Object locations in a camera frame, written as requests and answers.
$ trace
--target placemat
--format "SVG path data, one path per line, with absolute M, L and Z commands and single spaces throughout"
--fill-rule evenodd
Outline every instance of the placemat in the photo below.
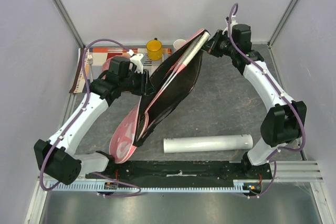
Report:
M 145 54 L 145 57 L 147 57 L 147 50 L 146 48 L 131 48 L 135 54 Z M 72 88 L 70 89 L 69 93 L 85 93 L 86 87 L 85 87 L 85 80 L 83 77 L 83 71 L 81 69 L 81 62 L 82 62 L 82 54 L 84 52 L 84 48 L 80 48 L 78 50 L 79 53 L 79 61 L 77 65 L 77 71 L 74 83 L 72 85 Z M 163 48 L 163 56 L 161 60 L 155 60 L 152 61 L 147 57 L 146 62 L 143 65 L 143 68 L 148 70 L 150 74 L 155 71 L 155 69 L 165 60 L 167 57 L 169 57 L 172 53 L 171 48 Z M 102 66 L 105 61 L 107 61 L 110 58 L 113 58 L 114 56 L 127 56 L 127 51 L 123 48 L 118 47 L 93 47 L 90 48 L 87 54 L 85 55 L 85 72 L 86 75 L 89 75 L 89 64 L 87 57 L 91 54 L 93 56 L 93 64 L 92 64 L 92 74 L 93 79 L 97 78 L 99 74 L 102 72 Z

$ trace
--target white tube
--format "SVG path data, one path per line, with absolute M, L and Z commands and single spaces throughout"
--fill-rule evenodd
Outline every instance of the white tube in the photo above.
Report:
M 165 138 L 165 153 L 244 150 L 253 147 L 251 135 Z

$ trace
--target gray floor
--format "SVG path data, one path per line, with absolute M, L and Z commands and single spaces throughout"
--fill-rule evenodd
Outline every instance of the gray floor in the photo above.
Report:
M 255 45 L 265 58 L 270 72 L 275 70 L 266 45 Z M 77 95 L 76 106 L 83 95 Z M 111 137 L 119 123 L 139 98 L 128 93 L 117 99 L 84 136 L 77 154 L 108 152 Z M 245 151 L 163 153 L 163 139 L 171 137 L 251 134 L 254 144 L 260 139 L 260 125 L 266 109 L 253 86 L 232 66 L 229 57 L 203 54 L 201 74 L 192 93 L 159 124 L 138 148 L 132 160 L 231 160 L 238 161 Z M 281 152 L 279 161 L 301 160 L 300 154 Z
M 228 193 L 148 193 L 104 199 L 51 191 L 40 224 L 319 224 L 309 184 L 274 184 L 260 199 Z

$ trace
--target yellow mug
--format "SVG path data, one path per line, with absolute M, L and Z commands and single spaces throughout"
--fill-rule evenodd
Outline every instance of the yellow mug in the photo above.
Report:
M 147 54 L 151 60 L 160 60 L 162 58 L 162 43 L 157 38 L 149 41 L 146 45 Z

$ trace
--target wall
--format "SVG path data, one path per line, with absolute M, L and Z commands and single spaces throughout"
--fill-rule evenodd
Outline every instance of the wall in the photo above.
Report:
M 268 41 L 290 0 L 62 0 L 85 44 L 107 37 L 144 44 L 188 38 L 200 28 L 214 34 L 239 2 L 238 21 L 253 29 L 253 41 Z
M 307 104 L 306 153 L 318 161 L 336 206 L 336 2 L 300 0 L 274 45 L 287 91 Z
M 23 223 L 33 146 L 59 126 L 77 46 L 51 0 L 0 0 L 0 222 Z

